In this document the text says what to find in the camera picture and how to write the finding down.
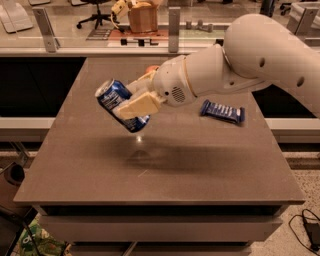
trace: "brown table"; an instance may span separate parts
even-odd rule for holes
[[[200,117],[199,98],[163,106],[137,134],[98,105],[102,82],[130,82],[164,59],[87,59],[14,199],[78,245],[73,255],[121,255],[131,241],[134,255],[248,255],[304,202],[251,94],[207,97],[245,107],[240,126]]]

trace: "soda can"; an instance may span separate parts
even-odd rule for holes
[[[131,92],[120,81],[114,79],[104,82],[95,93],[99,104],[129,132],[134,133],[147,125],[150,119],[149,115],[122,120],[112,112],[121,102],[130,99],[131,95]]]

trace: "can lid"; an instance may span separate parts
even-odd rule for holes
[[[110,85],[112,85],[114,79],[111,78],[107,81],[105,81],[97,90],[96,93],[94,94],[94,96],[96,98],[100,97],[102,94],[104,94],[110,87]]]

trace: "blue package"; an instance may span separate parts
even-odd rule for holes
[[[245,120],[245,109],[242,107],[233,108],[205,100],[201,107],[200,115],[239,124]]]

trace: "green object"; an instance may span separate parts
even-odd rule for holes
[[[31,222],[29,228],[41,255],[60,256],[64,254],[66,243],[55,240],[47,231],[40,227],[36,219]],[[23,231],[19,239],[19,249],[21,256],[38,256],[26,230]]]

